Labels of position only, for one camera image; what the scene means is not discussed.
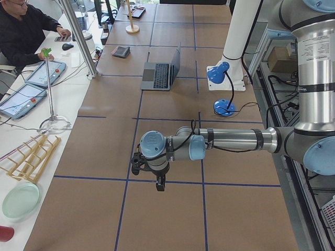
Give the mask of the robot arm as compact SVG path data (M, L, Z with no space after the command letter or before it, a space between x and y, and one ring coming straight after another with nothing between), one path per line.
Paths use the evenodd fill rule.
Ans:
M131 171L155 174L165 189L170 162L203 159L206 150L266 150L286 155L320 175L334 174L334 1L281 1L269 26L297 39L299 121L265 130L181 127L175 135L145 133L131 160Z

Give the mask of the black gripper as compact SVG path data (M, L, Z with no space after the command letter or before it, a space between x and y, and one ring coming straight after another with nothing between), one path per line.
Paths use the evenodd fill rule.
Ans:
M156 175L157 182L156 182L156 189L157 191L165 191L165 180L166 174L170 169L169 164L162 164L159 166L154 166L149 164L151 171Z

